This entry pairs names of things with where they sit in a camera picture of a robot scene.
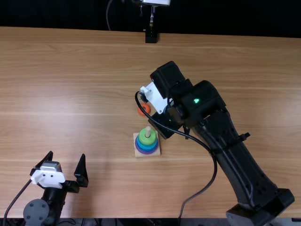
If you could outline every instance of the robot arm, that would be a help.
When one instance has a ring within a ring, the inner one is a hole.
[[[294,196],[289,189],[278,188],[260,169],[243,141],[248,133],[238,135],[226,104],[208,81],[193,86],[174,62],[158,68],[152,83],[141,88],[145,102],[157,112],[153,119],[172,129],[184,127],[204,140],[230,181],[238,204],[227,211],[233,226],[263,226],[290,204]],[[163,138],[173,135],[149,120]]]
[[[50,151],[30,173],[32,183],[44,189],[41,199],[30,201],[23,216],[27,226],[55,226],[61,216],[68,192],[78,193],[80,187],[87,187],[89,180],[86,170],[86,157],[82,154],[74,176],[76,181],[65,180],[61,164],[52,161]]]

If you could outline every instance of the wood grain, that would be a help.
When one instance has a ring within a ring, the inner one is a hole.
[[[288,38],[0,28],[0,214],[52,150],[68,179],[81,153],[89,187],[68,194],[62,217],[177,217],[181,203],[213,172],[211,158],[175,135],[162,155],[136,159],[133,133],[147,125],[135,92],[157,67],[173,60],[196,84],[220,92],[251,154],[296,202],[282,217],[301,212],[301,40]],[[40,198],[30,185],[10,211]],[[223,218],[237,203],[222,170],[183,217]]]

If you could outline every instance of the blue ring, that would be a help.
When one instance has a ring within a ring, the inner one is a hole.
[[[152,148],[151,150],[143,150],[142,148],[140,148],[139,147],[139,145],[138,145],[138,141],[139,141],[139,139],[138,139],[138,137],[136,138],[136,140],[135,140],[135,146],[136,146],[136,149],[140,152],[140,153],[142,153],[142,154],[152,154],[152,153],[154,153],[155,151],[156,151],[156,149],[158,148],[158,140],[156,141],[156,143],[155,143],[155,146],[154,146],[154,148]]]

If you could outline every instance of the black clamp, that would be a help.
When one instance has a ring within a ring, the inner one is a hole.
[[[220,154],[222,151],[227,151],[229,148],[241,143],[241,142],[244,142],[248,137],[250,136],[249,133],[245,133],[245,134],[242,134],[240,136],[238,136],[238,138],[236,140],[234,140],[232,143],[226,145],[225,147],[223,148],[219,148],[219,149],[215,149],[215,150],[212,150],[212,155],[215,156],[217,154]]]

